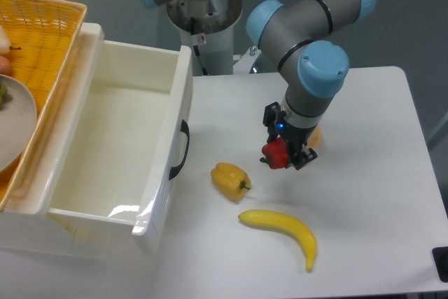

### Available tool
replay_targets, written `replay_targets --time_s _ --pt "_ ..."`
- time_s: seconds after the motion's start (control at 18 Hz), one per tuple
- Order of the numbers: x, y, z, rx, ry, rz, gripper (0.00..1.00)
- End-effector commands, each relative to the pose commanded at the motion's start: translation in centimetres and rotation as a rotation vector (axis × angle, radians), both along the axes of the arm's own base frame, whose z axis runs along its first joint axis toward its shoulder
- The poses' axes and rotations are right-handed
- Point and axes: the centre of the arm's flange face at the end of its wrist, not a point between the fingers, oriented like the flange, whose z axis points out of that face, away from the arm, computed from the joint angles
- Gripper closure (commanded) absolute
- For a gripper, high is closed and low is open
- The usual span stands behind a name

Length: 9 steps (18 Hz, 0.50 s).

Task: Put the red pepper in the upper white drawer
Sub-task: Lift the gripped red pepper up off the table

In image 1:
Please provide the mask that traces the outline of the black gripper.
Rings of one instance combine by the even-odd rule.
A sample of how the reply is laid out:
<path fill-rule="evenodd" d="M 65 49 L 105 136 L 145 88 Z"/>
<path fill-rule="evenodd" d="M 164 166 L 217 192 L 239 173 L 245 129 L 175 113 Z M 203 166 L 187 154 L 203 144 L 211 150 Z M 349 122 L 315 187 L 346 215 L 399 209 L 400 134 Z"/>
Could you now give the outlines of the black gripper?
<path fill-rule="evenodd" d="M 267 128 L 267 143 L 261 148 L 261 163 L 277 163 L 277 138 L 286 143 L 288 163 L 286 168 L 300 170 L 317 159 L 318 154 L 307 146 L 307 140 L 318 124 L 318 118 L 308 118 L 297 114 L 284 102 L 273 102 L 265 107 L 263 125 Z"/>

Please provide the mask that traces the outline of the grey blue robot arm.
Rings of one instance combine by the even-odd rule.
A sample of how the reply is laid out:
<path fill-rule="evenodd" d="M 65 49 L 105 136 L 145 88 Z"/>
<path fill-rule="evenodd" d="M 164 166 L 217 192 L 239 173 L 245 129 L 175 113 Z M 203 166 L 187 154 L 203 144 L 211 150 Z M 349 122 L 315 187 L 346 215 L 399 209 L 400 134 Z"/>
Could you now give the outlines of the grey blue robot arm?
<path fill-rule="evenodd" d="M 141 2 L 147 8 L 166 8 L 182 44 L 192 50 L 194 74 L 232 72 L 233 28 L 242 0 Z M 246 32 L 288 85 L 283 101 L 266 106 L 263 116 L 268 138 L 261 160 L 271 169 L 301 169 L 316 158 L 309 139 L 349 71 L 347 54 L 328 37 L 371 14 L 376 3 L 301 0 L 287 7 L 266 0 L 251 11 Z"/>

